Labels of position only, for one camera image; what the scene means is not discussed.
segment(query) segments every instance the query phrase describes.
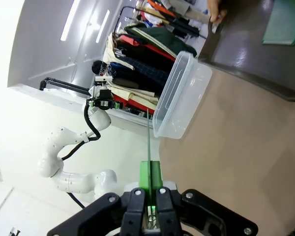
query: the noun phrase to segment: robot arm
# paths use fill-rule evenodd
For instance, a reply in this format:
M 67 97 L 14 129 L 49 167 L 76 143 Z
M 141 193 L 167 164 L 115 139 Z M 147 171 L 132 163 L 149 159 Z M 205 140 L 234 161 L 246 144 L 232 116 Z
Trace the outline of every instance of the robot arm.
M 91 130 L 84 133 L 75 133 L 67 128 L 59 127 L 52 132 L 44 143 L 44 153 L 39 161 L 39 173 L 43 177 L 50 177 L 57 189 L 68 193 L 88 193 L 94 191 L 94 199 L 113 190 L 117 184 L 116 173 L 113 170 L 105 170 L 97 174 L 76 174 L 63 171 L 65 158 L 58 157 L 58 153 L 67 145 L 77 144 L 79 148 L 83 144 L 98 140 L 99 131 L 106 129 L 111 124 L 111 119 L 104 111 L 108 104 L 108 97 L 103 98 L 101 94 L 107 95 L 108 91 L 104 84 L 96 93 L 96 97 L 88 99 L 84 108 L 84 117 Z

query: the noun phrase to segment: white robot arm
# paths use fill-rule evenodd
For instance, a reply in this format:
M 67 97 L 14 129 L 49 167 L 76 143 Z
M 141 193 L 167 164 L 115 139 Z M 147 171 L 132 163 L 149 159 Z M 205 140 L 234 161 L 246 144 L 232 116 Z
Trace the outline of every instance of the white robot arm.
M 117 177 L 113 170 L 105 170 L 97 174 L 88 175 L 63 171 L 63 161 L 65 159 L 69 158 L 83 144 L 98 140 L 100 138 L 99 131 L 106 129 L 111 124 L 111 119 L 104 110 L 98 107 L 89 109 L 89 103 L 84 108 L 84 116 L 91 130 L 79 134 L 67 128 L 59 127 L 51 133 L 44 143 L 43 157 L 39 161 L 38 166 L 40 175 L 50 177 L 57 189 L 67 193 L 88 193 L 94 191 L 93 199 L 95 200 L 116 187 Z M 65 158 L 58 157 L 58 153 L 65 146 L 73 144 L 77 144 L 77 146 Z

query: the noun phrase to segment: red clothing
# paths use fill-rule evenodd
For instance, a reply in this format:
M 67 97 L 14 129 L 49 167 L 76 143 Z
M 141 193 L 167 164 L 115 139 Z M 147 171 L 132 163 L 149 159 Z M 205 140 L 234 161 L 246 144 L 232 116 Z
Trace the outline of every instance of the red clothing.
M 148 19 L 146 18 L 144 12 L 140 11 L 140 15 L 143 17 L 143 19 L 144 19 L 145 21 L 148 21 Z
M 129 38 L 126 35 L 122 35 L 119 38 L 122 39 L 123 41 L 133 45 L 133 46 L 140 46 L 140 44 L 136 40 L 134 40 L 133 38 Z M 173 56 L 169 55 L 168 53 L 160 50 L 159 48 L 157 48 L 157 47 L 155 47 L 155 46 L 153 46 L 151 44 L 144 44 L 143 46 L 145 46 L 147 48 L 150 48 L 151 50 L 157 52 L 158 54 L 160 54 L 160 55 L 162 55 L 164 57 L 167 57 L 168 59 L 170 59 L 172 61 L 176 60 Z
M 152 110 L 151 108 L 147 108 L 146 106 L 143 106 L 142 104 L 137 103 L 136 101 L 133 101 L 132 99 L 129 99 L 127 101 L 127 100 L 125 100 L 125 99 L 123 99 L 123 98 L 121 98 L 121 97 L 114 94 L 114 101 L 122 102 L 125 107 L 127 106 L 127 104 L 129 104 L 129 105 L 131 105 L 133 107 L 136 107 L 136 108 L 140 109 L 141 111 L 146 112 L 148 110 L 149 114 L 151 114 L 151 115 L 154 114 L 154 110 Z
M 164 12 L 168 15 L 171 15 L 173 17 L 176 17 L 174 13 L 172 13 L 171 11 L 167 10 L 165 7 L 163 7 L 162 5 L 160 4 L 157 4 L 155 3 L 154 1 L 152 0 L 147 0 L 147 2 L 155 9 L 155 10 L 158 10 L 158 11 L 161 11 L 161 12 Z

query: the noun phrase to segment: hand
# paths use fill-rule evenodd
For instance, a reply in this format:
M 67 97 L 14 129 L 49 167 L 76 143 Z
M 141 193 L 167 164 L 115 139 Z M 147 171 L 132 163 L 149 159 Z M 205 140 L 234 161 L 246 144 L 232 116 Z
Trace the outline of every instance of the hand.
M 216 24 L 221 23 L 227 13 L 226 10 L 219 10 L 220 2 L 221 0 L 207 0 L 207 9 L 211 13 L 210 21 Z

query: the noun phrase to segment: hanging clothes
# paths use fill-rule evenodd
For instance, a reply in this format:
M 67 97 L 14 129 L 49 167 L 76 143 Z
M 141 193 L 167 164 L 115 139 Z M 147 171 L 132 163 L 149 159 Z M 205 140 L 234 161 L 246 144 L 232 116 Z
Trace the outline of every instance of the hanging clothes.
M 182 15 L 185 18 L 192 19 L 203 24 L 208 24 L 210 21 L 210 16 L 199 11 L 191 4 L 185 2 L 184 0 L 159 0 L 166 9 L 174 8 L 175 12 Z
M 122 34 L 119 34 L 119 38 L 121 36 L 126 36 L 130 39 L 132 39 L 133 41 L 135 41 L 136 43 L 138 43 L 139 45 L 145 45 L 145 44 L 148 44 L 148 42 L 138 36 L 135 36 L 135 35 L 132 35 L 132 34 L 128 34 L 128 33 L 122 33 Z
M 140 89 L 142 91 L 155 92 L 157 96 L 160 96 L 163 91 L 163 86 L 159 85 L 149 77 L 142 75 L 138 71 L 131 70 L 128 67 L 116 62 L 106 64 L 101 60 L 93 62 L 92 71 L 95 75 L 100 72 L 101 65 L 106 67 L 106 75 L 113 77 L 113 82 L 123 87 Z
M 111 33 L 108 36 L 108 40 L 106 42 L 106 49 L 105 49 L 104 56 L 103 56 L 103 62 L 105 62 L 106 64 L 109 64 L 111 62 L 117 62 L 119 64 L 122 64 L 122 65 L 130 68 L 131 70 L 134 70 L 134 67 L 132 65 L 116 58 L 116 56 L 114 54 L 113 33 Z
M 141 16 L 141 17 L 143 18 L 143 23 L 145 23 L 145 24 L 148 23 L 148 24 L 147 24 L 148 27 L 153 27 L 153 22 L 149 21 L 149 20 L 146 18 L 144 12 L 140 11 L 140 14 L 139 14 L 138 16 Z
M 140 72 L 141 74 L 149 77 L 150 79 L 157 82 L 162 87 L 165 86 L 166 81 L 169 77 L 169 73 L 166 73 L 163 70 L 156 69 L 152 66 L 149 66 L 139 60 L 135 60 L 133 58 L 122 57 L 120 60 L 129 63 L 132 65 L 136 71 Z
M 140 45 L 145 46 L 145 47 L 153 50 L 154 52 L 156 52 L 156 53 L 170 59 L 171 61 L 176 60 L 173 56 L 169 55 L 168 53 L 160 50 L 159 48 L 157 48 L 157 47 L 155 47 L 155 46 L 153 46 L 151 44 L 140 44 L 139 42 L 137 42 L 133 38 L 129 37 L 129 35 L 122 35 L 122 36 L 119 37 L 119 39 L 122 39 L 123 41 L 125 41 L 125 42 L 127 42 L 127 43 L 129 43 L 129 44 L 131 44 L 133 46 L 140 46 Z
M 123 103 L 123 106 L 124 107 L 129 107 L 129 108 L 132 108 L 132 109 L 136 109 L 136 110 L 139 110 L 139 111 L 143 111 L 143 112 L 146 112 L 148 110 L 148 113 L 153 115 L 154 112 L 155 112 L 155 109 L 153 110 L 152 108 L 148 108 L 132 99 L 129 99 L 128 101 L 123 99 L 122 97 L 119 97 L 117 95 L 114 94 L 114 101 L 117 101 L 117 102 L 122 102 Z
M 144 16 L 147 18 L 148 21 L 150 21 L 152 24 L 154 25 L 158 25 L 161 23 L 167 24 L 169 25 L 169 21 L 166 21 L 165 17 L 161 15 L 161 13 L 159 13 L 159 11 L 153 9 L 153 7 L 150 4 L 146 4 L 146 6 L 137 6 L 137 9 L 146 11 L 147 13 L 144 12 Z
M 121 97 L 122 99 L 129 101 L 134 101 L 137 103 L 137 105 L 133 104 L 135 107 L 140 108 L 143 111 L 146 111 L 147 109 L 151 109 L 155 111 L 156 104 L 158 102 L 158 99 L 156 97 L 150 97 L 152 101 L 150 101 L 147 96 L 144 94 L 139 94 L 138 92 L 131 91 L 126 88 L 122 88 L 120 86 L 116 86 L 115 84 L 108 82 L 107 88 L 118 97 Z
M 155 9 L 160 12 L 163 12 L 165 14 L 171 15 L 173 17 L 176 17 L 174 13 L 171 11 L 167 10 L 165 7 L 163 7 L 161 4 L 155 3 L 153 0 L 147 0 L 147 2 Z
M 158 84 L 155 80 L 139 73 L 136 70 L 131 70 L 119 63 L 112 62 L 110 64 L 112 70 L 116 72 L 115 78 L 123 78 L 133 81 L 139 85 L 138 89 L 154 92 L 157 96 L 162 94 L 164 86 Z
M 117 48 L 121 50 L 126 57 L 139 60 L 156 69 L 170 73 L 174 62 L 167 57 L 159 54 L 145 46 L 132 46 L 122 40 L 117 41 Z
M 193 47 L 185 44 L 179 38 L 176 38 L 175 35 L 165 27 L 146 28 L 144 24 L 137 24 L 136 26 L 127 26 L 124 29 L 128 34 L 143 38 L 175 58 L 180 51 L 190 52 L 194 56 L 197 55 Z

